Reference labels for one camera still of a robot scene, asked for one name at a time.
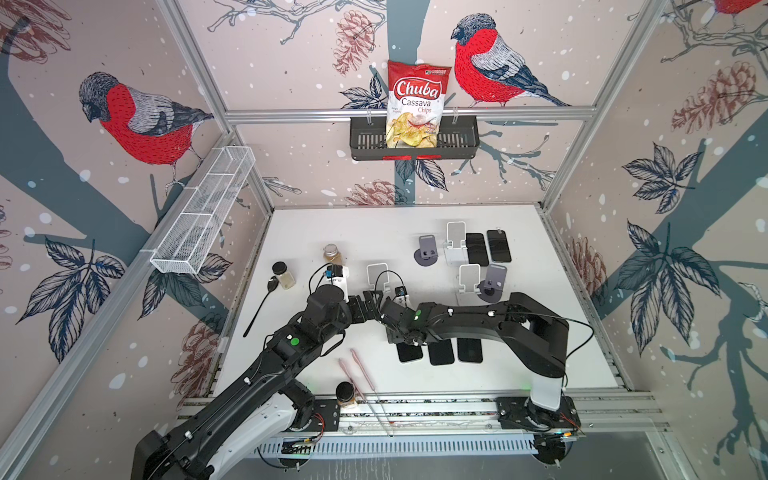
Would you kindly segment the green-edged phone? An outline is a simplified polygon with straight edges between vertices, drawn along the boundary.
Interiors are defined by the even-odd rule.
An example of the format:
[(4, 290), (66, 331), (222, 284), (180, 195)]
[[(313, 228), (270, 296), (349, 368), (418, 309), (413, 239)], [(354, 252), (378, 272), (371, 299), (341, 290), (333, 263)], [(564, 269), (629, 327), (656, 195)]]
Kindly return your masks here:
[(423, 358), (421, 346), (398, 343), (396, 345), (398, 359), (401, 363), (409, 363)]

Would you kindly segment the black phone with sticker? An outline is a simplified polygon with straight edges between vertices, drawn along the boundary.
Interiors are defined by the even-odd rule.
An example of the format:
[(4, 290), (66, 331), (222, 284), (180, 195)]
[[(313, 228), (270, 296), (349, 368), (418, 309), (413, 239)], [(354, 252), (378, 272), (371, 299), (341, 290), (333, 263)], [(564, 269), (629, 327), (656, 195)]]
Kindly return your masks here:
[(432, 366), (451, 365), (455, 362), (452, 341), (442, 340), (428, 345), (429, 361)]

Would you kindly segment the purple phone with sticker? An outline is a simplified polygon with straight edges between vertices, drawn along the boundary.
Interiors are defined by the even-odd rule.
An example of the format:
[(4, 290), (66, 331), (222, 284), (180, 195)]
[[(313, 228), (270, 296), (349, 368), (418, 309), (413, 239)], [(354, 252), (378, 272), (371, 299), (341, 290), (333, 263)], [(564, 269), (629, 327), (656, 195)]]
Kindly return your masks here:
[(464, 363), (480, 364), (483, 362), (482, 343), (479, 339), (458, 338), (458, 359)]

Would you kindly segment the teal phone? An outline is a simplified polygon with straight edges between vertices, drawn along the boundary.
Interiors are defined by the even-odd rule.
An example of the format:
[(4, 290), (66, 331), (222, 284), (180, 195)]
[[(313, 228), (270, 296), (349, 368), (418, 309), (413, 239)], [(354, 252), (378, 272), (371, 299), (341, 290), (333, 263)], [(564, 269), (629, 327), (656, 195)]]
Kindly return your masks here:
[(491, 259), (494, 263), (510, 263), (512, 261), (506, 232), (502, 229), (491, 229), (486, 232)]

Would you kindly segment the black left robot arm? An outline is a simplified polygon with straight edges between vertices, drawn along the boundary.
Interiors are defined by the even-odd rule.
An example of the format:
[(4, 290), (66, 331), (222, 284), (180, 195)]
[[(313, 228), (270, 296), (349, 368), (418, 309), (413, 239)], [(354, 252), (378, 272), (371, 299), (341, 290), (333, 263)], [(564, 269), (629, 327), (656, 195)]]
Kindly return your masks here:
[(151, 431), (134, 452), (134, 479), (221, 479), (274, 435), (303, 427), (315, 397), (297, 379), (354, 323), (374, 320), (380, 291), (345, 296), (322, 285), (270, 335), (256, 360), (205, 408), (165, 435)]

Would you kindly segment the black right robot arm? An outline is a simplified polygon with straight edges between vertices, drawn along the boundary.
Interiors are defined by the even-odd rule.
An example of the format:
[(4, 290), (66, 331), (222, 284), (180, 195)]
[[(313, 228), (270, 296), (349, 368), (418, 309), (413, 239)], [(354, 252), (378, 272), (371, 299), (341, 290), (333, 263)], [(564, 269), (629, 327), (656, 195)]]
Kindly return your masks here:
[(559, 316), (524, 293), (479, 306), (424, 302), (416, 308), (388, 298), (374, 318), (391, 333), (392, 342), (422, 347), (451, 339), (490, 340), (505, 344), (531, 373), (526, 397), (496, 400), (504, 429), (533, 433), (578, 431), (581, 422), (573, 399), (563, 393), (571, 319)]

